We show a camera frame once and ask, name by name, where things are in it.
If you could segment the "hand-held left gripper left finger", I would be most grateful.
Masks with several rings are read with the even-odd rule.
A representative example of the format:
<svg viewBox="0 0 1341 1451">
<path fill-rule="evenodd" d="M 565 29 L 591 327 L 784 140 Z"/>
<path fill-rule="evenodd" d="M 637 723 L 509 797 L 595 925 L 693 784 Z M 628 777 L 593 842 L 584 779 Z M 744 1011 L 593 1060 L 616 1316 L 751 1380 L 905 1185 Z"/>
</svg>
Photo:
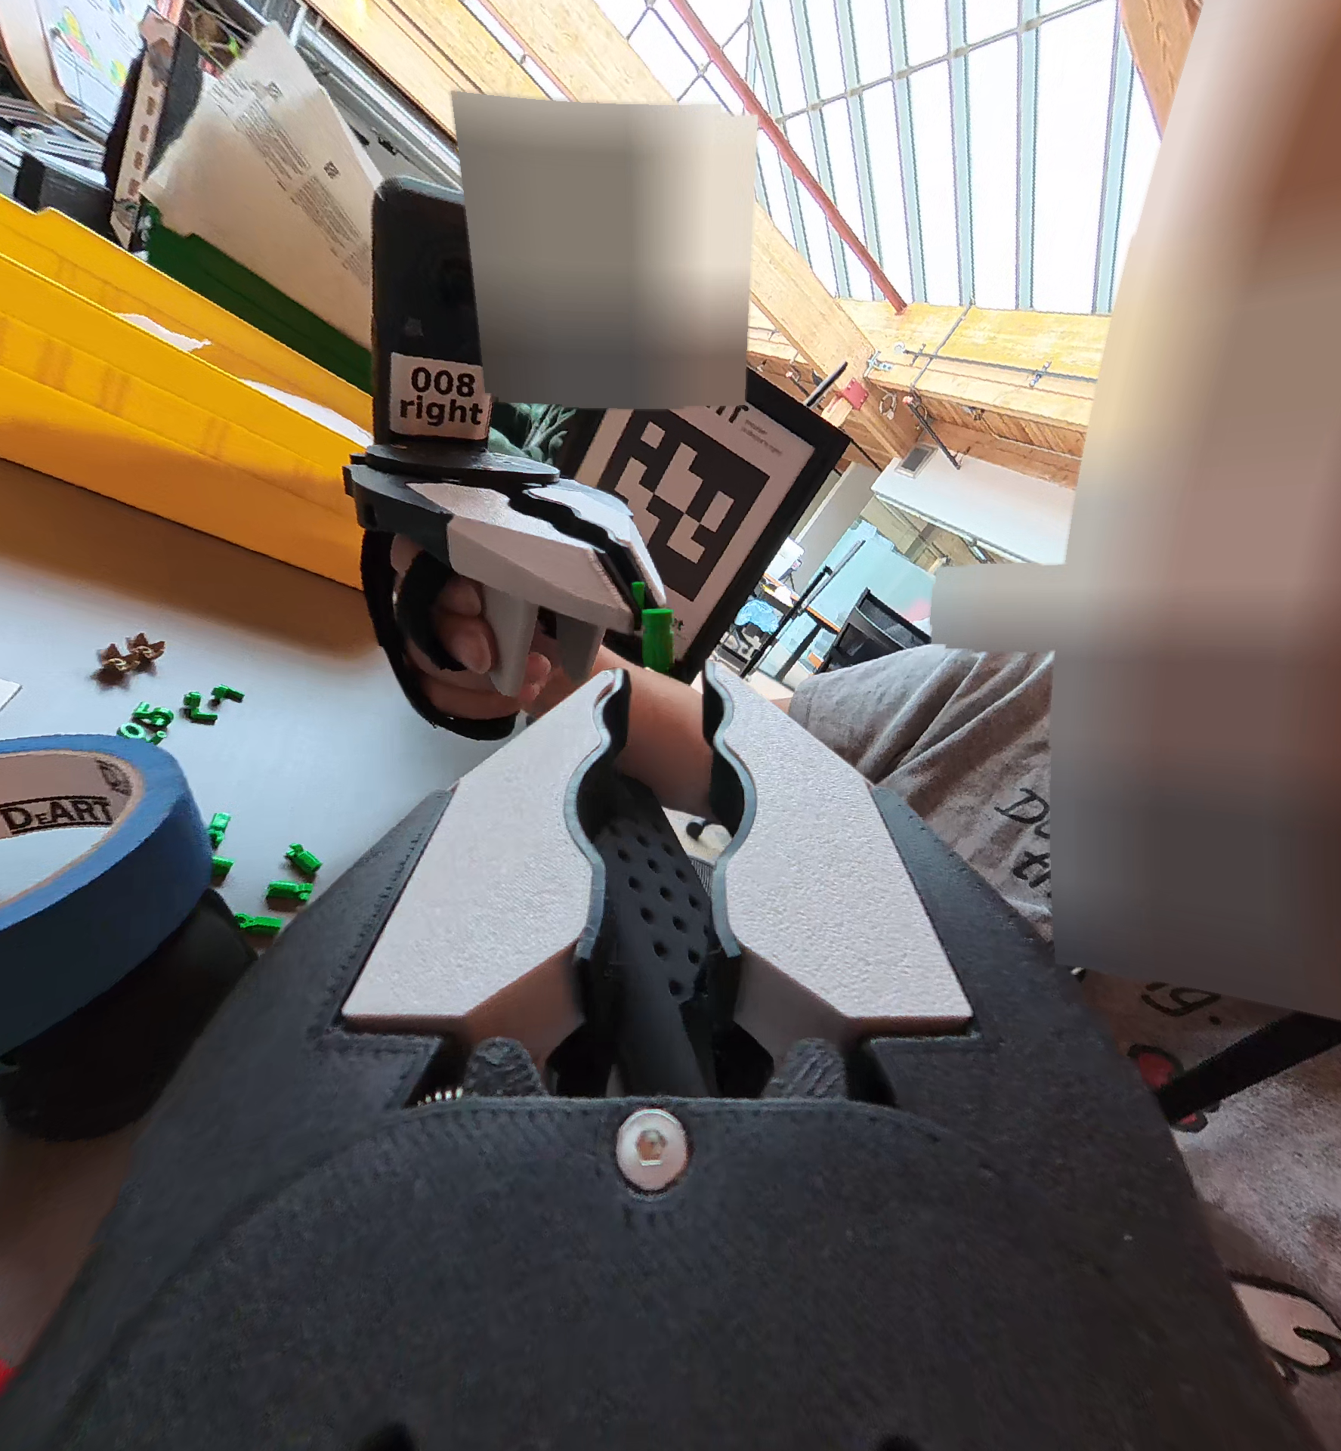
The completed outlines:
<svg viewBox="0 0 1341 1451">
<path fill-rule="evenodd" d="M 605 747 L 602 672 L 465 775 L 342 1007 L 354 1030 L 561 1042 L 591 867 L 567 800 Z"/>
</svg>

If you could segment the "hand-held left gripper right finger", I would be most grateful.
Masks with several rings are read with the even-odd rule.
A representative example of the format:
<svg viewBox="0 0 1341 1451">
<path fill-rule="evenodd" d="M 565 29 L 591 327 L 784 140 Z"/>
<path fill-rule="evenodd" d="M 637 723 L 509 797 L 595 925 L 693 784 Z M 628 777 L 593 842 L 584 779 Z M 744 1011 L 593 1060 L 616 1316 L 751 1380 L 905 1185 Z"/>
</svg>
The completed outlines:
<svg viewBox="0 0 1341 1451">
<path fill-rule="evenodd" d="M 704 674 L 721 949 L 758 1042 L 939 1035 L 970 1006 L 865 779 L 719 667 Z"/>
</svg>

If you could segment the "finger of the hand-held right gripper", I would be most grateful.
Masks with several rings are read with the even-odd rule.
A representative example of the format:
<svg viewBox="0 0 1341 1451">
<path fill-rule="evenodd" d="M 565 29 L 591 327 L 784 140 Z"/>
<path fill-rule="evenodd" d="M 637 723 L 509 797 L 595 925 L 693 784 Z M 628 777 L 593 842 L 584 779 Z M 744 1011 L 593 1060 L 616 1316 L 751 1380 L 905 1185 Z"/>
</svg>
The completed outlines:
<svg viewBox="0 0 1341 1451">
<path fill-rule="evenodd" d="M 660 575 L 625 501 L 570 482 L 521 491 L 521 514 L 547 526 L 521 600 L 575 623 L 639 623 L 663 607 Z"/>
<path fill-rule="evenodd" d="M 612 580 L 604 551 L 489 489 L 444 482 L 440 508 L 449 514 L 446 559 L 454 573 L 572 621 L 633 630 L 630 593 Z"/>
</svg>

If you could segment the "green lego stem assembly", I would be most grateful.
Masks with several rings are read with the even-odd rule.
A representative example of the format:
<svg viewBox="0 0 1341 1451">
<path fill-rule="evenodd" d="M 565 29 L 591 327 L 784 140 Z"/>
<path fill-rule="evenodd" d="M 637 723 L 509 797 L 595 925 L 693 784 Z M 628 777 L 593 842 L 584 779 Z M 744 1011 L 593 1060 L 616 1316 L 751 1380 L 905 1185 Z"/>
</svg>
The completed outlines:
<svg viewBox="0 0 1341 1451">
<path fill-rule="evenodd" d="M 632 582 L 630 591 L 639 612 L 640 665 L 668 675 L 674 670 L 674 612 L 654 607 L 644 582 Z"/>
</svg>

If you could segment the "person's right forearm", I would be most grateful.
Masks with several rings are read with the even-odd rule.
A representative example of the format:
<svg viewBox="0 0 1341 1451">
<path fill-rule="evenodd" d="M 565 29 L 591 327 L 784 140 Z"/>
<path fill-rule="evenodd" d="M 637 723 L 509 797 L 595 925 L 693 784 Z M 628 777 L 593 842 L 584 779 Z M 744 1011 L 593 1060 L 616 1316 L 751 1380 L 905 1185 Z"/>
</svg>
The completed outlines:
<svg viewBox="0 0 1341 1451">
<path fill-rule="evenodd" d="M 625 672 L 630 682 L 621 772 L 653 789 L 661 807 L 709 819 L 712 754 L 702 728 L 702 696 L 691 686 L 626 663 L 600 647 L 593 672 L 614 670 Z M 519 696 L 528 719 L 547 716 L 574 689 L 560 663 L 558 645 L 537 635 Z"/>
</svg>

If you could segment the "brown lego flower pieces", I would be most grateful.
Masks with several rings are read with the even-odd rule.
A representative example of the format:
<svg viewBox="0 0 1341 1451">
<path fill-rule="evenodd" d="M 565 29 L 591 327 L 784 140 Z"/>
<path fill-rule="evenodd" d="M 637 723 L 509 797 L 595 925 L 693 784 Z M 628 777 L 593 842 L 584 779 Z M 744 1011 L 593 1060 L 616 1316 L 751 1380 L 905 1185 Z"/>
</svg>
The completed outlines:
<svg viewBox="0 0 1341 1451">
<path fill-rule="evenodd" d="M 124 686 L 130 679 L 152 674 L 166 651 L 165 640 L 154 640 L 145 631 L 126 638 L 124 645 L 109 644 L 98 651 L 91 679 L 103 688 Z"/>
</svg>

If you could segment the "person's right hand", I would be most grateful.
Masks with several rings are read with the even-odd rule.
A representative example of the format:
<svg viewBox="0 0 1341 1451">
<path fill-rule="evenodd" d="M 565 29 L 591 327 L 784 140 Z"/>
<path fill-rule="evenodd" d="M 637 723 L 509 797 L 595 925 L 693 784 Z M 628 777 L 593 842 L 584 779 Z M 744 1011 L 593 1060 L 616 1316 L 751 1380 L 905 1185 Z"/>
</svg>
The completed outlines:
<svg viewBox="0 0 1341 1451">
<path fill-rule="evenodd" d="M 558 656 L 556 644 L 542 630 L 537 631 L 526 658 L 521 689 L 514 698 L 507 698 L 489 679 L 489 672 L 498 667 L 498 640 L 482 619 L 479 584 L 449 575 L 431 605 L 430 621 L 430 633 L 458 670 L 433 663 L 431 656 L 414 644 L 407 644 L 407 661 L 437 710 L 474 721 L 535 717 L 546 710 L 537 700 L 554 682 Z"/>
</svg>

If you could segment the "white crumpled paper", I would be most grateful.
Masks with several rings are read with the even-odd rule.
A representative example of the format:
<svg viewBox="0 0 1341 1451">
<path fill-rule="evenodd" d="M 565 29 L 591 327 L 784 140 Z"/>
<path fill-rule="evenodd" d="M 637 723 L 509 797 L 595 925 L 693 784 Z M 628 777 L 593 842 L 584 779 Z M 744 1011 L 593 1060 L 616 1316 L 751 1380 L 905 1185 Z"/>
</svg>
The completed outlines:
<svg viewBox="0 0 1341 1451">
<path fill-rule="evenodd" d="M 200 354 L 202 350 L 209 350 L 212 345 L 207 340 L 189 338 L 184 335 L 177 335 L 170 329 L 165 329 L 161 324 L 144 317 L 144 315 L 117 315 L 121 320 L 130 322 L 131 326 L 145 331 L 151 336 L 159 338 L 163 343 L 173 347 L 182 354 Z M 289 392 L 279 391 L 261 380 L 249 380 L 245 375 L 237 373 L 238 382 L 245 387 L 275 400 L 281 407 L 286 407 L 291 412 L 300 414 L 303 419 L 316 422 L 317 426 L 326 428 L 331 433 L 337 433 L 344 440 L 351 440 L 353 445 L 367 447 L 370 445 L 370 433 L 358 428 L 354 422 L 345 419 L 344 415 L 317 405 L 310 400 L 303 400 L 300 396 L 293 396 Z"/>
</svg>

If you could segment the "cluster of small green bricks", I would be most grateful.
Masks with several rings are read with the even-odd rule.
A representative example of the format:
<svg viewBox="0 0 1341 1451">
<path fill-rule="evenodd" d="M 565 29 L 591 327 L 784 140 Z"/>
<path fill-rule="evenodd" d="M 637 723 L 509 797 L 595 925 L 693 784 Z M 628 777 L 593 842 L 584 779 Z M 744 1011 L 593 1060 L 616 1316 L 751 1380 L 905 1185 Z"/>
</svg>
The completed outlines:
<svg viewBox="0 0 1341 1451">
<path fill-rule="evenodd" d="M 149 700 L 131 707 L 130 716 L 117 726 L 117 737 L 147 742 L 159 747 L 177 723 L 210 728 L 221 717 L 224 705 L 244 705 L 244 691 L 219 682 L 210 693 L 184 693 L 179 707 L 156 705 Z M 205 819 L 209 844 L 209 884 L 224 888 L 235 867 L 235 858 L 223 853 L 223 840 L 231 825 L 231 812 L 210 812 Z M 288 914 L 307 907 L 316 890 L 321 862 L 302 844 L 284 849 L 288 877 L 272 879 L 261 890 L 263 911 L 230 912 L 235 927 L 247 937 L 275 939 L 286 927 Z"/>
</svg>

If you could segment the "black cabinet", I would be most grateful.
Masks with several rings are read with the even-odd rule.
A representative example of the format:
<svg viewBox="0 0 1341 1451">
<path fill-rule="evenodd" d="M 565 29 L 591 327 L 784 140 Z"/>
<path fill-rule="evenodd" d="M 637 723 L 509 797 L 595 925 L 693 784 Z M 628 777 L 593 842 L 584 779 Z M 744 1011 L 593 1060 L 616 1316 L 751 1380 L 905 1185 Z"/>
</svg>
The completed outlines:
<svg viewBox="0 0 1341 1451">
<path fill-rule="evenodd" d="M 874 591 L 862 591 L 818 674 L 837 672 L 928 644 L 930 637 L 923 630 L 891 610 Z"/>
</svg>

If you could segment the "black printed cardboard box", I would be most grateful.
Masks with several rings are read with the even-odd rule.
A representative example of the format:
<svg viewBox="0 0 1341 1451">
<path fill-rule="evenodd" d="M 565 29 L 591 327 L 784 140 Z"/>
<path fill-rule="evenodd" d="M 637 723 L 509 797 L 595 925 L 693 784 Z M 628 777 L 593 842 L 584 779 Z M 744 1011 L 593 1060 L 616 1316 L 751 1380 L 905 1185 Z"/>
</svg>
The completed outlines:
<svg viewBox="0 0 1341 1451">
<path fill-rule="evenodd" d="M 188 124 L 203 87 L 203 55 L 189 32 L 149 6 L 138 34 L 142 48 L 130 66 L 103 152 L 110 231 L 123 248 L 133 247 L 147 176 Z"/>
</svg>

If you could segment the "yellow plastic bin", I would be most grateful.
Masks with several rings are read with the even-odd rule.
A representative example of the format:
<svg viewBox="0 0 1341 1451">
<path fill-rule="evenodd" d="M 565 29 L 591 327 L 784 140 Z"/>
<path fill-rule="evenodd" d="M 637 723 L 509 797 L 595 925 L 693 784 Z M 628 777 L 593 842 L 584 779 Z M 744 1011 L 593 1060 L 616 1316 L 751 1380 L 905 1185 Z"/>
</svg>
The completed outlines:
<svg viewBox="0 0 1341 1451">
<path fill-rule="evenodd" d="M 207 340 L 182 354 L 117 315 Z M 342 468 L 370 396 L 58 212 L 0 196 L 0 457 L 356 589 Z"/>
</svg>

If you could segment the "blue masking tape roll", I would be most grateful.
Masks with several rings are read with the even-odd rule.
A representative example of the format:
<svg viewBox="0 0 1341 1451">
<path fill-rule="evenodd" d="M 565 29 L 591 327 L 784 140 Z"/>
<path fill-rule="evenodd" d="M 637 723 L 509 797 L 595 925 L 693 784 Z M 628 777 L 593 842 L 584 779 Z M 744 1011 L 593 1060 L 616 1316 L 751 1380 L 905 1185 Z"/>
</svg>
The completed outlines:
<svg viewBox="0 0 1341 1451">
<path fill-rule="evenodd" d="M 144 740 L 0 740 L 0 842 L 58 830 L 103 835 L 0 902 L 0 1057 L 137 970 L 191 916 L 212 876 L 184 774 Z"/>
</svg>

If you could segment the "red ceiling pipe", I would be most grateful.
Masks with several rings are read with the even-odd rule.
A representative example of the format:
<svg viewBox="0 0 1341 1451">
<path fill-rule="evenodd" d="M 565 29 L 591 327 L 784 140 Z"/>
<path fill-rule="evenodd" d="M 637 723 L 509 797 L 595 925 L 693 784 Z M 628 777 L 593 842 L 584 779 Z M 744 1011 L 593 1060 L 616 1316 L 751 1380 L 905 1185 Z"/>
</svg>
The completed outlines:
<svg viewBox="0 0 1341 1451">
<path fill-rule="evenodd" d="M 869 275 L 869 280 L 874 284 L 879 296 L 890 305 L 893 313 L 902 315 L 907 308 L 907 301 L 902 299 L 902 296 L 891 285 L 886 273 L 881 270 L 879 263 L 862 243 L 856 231 L 849 226 L 849 222 L 840 215 L 839 208 L 825 194 L 825 189 L 821 187 L 818 176 L 805 168 L 800 155 L 788 141 L 788 136 L 784 136 L 784 133 L 777 127 L 768 111 L 761 106 L 758 96 L 751 89 L 751 83 L 747 83 L 737 73 L 733 64 L 728 60 L 726 53 L 716 45 L 711 32 L 698 20 L 691 4 L 670 3 L 670 8 L 679 15 L 679 18 L 688 27 L 690 34 L 697 39 L 697 45 L 705 52 L 707 62 L 723 76 L 730 90 L 742 103 L 747 115 L 754 118 L 760 133 L 763 133 L 770 140 L 774 152 L 784 162 L 795 183 L 800 185 L 809 198 L 812 198 L 814 205 L 825 217 L 825 224 L 828 226 L 828 229 L 840 240 L 844 248 L 863 266 L 863 270 Z"/>
</svg>

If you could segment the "black rounded case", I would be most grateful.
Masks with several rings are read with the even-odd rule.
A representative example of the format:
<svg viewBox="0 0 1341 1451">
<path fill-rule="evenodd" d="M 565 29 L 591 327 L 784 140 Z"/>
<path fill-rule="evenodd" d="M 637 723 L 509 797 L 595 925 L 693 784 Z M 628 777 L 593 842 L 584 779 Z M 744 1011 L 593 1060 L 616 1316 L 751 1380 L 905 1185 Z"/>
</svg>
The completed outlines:
<svg viewBox="0 0 1341 1451">
<path fill-rule="evenodd" d="M 254 963 L 235 916 L 209 890 L 123 981 L 0 1057 L 0 1109 L 21 1134 L 86 1141 L 138 1122 Z"/>
</svg>

